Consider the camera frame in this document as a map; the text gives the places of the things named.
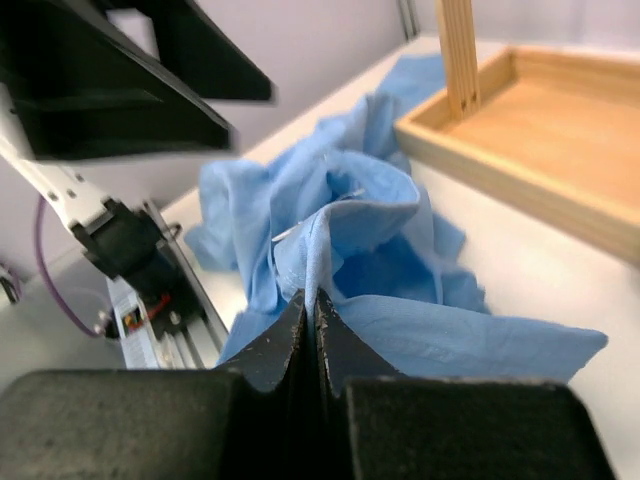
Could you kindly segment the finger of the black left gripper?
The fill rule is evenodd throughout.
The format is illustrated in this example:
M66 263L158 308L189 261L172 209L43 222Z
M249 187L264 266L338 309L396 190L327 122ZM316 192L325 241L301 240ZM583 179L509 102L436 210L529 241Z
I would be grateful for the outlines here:
M149 18L160 63L200 97L269 101L273 84L194 1L101 1L99 9L136 10Z

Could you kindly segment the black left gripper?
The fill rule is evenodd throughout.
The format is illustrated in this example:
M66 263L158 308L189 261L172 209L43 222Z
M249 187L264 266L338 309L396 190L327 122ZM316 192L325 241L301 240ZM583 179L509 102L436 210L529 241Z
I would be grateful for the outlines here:
M1 3L1 83L34 157L228 149L230 124L160 63L149 18L100 2Z

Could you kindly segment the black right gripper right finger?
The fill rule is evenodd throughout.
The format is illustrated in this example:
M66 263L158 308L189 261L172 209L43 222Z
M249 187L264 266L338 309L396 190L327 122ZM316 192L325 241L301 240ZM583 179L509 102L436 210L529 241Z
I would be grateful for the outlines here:
M314 305L329 479L611 479L590 415L545 380L422 379L400 373L342 320Z

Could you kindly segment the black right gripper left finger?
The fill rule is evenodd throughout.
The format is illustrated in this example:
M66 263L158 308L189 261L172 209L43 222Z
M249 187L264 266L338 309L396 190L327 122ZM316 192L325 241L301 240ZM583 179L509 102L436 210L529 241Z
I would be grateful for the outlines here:
M303 416L307 317L212 370L35 371L1 397L5 479L316 479Z

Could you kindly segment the light blue shirt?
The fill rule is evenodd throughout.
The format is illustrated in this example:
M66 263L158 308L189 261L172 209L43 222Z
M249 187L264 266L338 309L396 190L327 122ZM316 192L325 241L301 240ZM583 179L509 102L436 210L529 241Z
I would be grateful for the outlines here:
M235 271L247 306L220 358L271 327L298 291L411 376L566 382L608 342L599 331L495 316L460 266L465 235L411 175L395 121L445 82L437 55L400 58L348 112L266 164L218 160L199 177L201 222L185 241L209 271Z

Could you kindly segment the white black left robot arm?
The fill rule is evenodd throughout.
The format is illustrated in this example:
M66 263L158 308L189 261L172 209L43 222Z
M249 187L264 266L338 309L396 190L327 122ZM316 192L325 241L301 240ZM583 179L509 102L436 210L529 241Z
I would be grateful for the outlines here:
M193 1L5 1L1 155L110 278L157 298L180 279L142 211L72 164L227 150L214 100L268 101L271 80Z

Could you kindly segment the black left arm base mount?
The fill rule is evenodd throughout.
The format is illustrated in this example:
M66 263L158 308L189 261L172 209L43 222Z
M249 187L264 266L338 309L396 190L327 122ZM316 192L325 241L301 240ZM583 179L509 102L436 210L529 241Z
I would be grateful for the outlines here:
M174 308L175 298L168 293L147 305L122 279L106 279L108 299L98 312L94 332L101 337L137 341L155 354L166 348L175 335L186 330L186 318Z

